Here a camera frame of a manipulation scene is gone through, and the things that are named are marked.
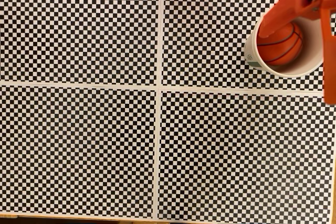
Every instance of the checkerboard mat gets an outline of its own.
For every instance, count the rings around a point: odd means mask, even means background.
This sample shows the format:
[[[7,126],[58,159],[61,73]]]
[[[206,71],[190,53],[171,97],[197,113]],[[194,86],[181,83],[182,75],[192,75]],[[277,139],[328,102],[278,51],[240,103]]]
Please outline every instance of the checkerboard mat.
[[[246,63],[246,38],[275,1],[165,0],[163,84],[322,90],[322,67],[284,79]]]
[[[159,0],[0,0],[0,79],[154,84]]]
[[[159,218],[329,223],[334,111],[319,98],[163,93]]]
[[[155,91],[1,87],[0,212],[152,217]]]

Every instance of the paper cup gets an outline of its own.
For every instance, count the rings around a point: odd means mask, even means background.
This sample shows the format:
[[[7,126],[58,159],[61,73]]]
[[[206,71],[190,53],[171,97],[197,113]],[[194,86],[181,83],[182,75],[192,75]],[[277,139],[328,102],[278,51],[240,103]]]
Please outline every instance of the paper cup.
[[[244,57],[251,67],[284,78],[297,78],[315,71],[323,63],[322,30],[320,20],[296,18],[295,23],[303,33],[303,48],[300,55],[283,66],[269,66],[261,59],[257,49],[257,34],[262,18],[248,37]]]

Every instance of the basketball seam line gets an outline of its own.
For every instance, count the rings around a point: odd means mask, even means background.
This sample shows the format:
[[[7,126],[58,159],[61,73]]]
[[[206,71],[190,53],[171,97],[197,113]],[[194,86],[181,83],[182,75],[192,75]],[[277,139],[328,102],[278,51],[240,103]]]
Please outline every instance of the basketball seam line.
[[[280,55],[277,58],[272,59],[272,60],[267,60],[267,61],[264,60],[264,62],[272,62],[272,61],[280,59],[282,56],[285,56],[290,50],[293,49],[293,47],[296,45],[296,43],[298,42],[299,39],[300,39],[300,36],[296,39],[296,41],[294,42],[294,44],[286,52],[284,52],[282,55]]]
[[[303,39],[301,38],[301,32],[298,34],[296,31],[294,31],[294,33],[299,36],[299,38],[301,39],[301,41],[303,42]]]
[[[295,26],[294,26],[293,23],[291,23],[291,24],[292,24],[292,28],[293,29],[292,29],[291,34],[287,38],[285,38],[283,40],[280,40],[280,41],[276,41],[276,42],[257,44],[257,47],[259,47],[259,46],[271,46],[271,45],[275,45],[275,44],[279,44],[279,43],[285,42],[286,40],[290,39],[290,37],[293,35],[293,33],[295,33]]]

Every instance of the red object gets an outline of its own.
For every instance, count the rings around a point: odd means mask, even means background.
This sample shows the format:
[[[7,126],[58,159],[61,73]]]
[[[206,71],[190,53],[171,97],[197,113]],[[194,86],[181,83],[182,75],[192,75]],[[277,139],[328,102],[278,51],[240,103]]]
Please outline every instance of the red object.
[[[330,15],[336,12],[336,0],[279,0],[264,16],[260,37],[268,37],[296,17],[321,19],[324,54],[324,100],[336,104],[336,38],[331,34]]]
[[[263,61],[271,66],[280,66],[294,60],[302,49],[302,31],[290,22],[267,38],[257,36],[257,48]]]

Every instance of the white border line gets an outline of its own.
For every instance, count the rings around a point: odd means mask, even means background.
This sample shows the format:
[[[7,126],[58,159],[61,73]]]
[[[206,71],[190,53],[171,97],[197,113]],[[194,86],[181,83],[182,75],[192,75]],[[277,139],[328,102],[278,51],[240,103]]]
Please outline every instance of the white border line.
[[[154,136],[154,164],[153,164],[153,204],[152,217],[159,217],[159,158],[160,158],[160,116],[161,116],[161,81],[162,81],[162,47],[163,47],[163,19],[164,19],[164,0],[159,0],[159,32],[158,32],[158,51],[156,58],[156,87],[155,87],[155,136]]]
[[[55,88],[87,88],[87,89],[120,89],[120,90],[147,90],[164,92],[207,92],[207,93],[237,93],[237,94],[264,94],[264,95],[291,95],[300,97],[323,97],[322,91],[283,90],[283,89],[244,89],[244,88],[212,88],[212,87],[185,87],[185,86],[155,86],[129,84],[90,84],[90,83],[59,83],[59,82],[25,82],[0,81],[0,86],[23,87],[55,87]]]

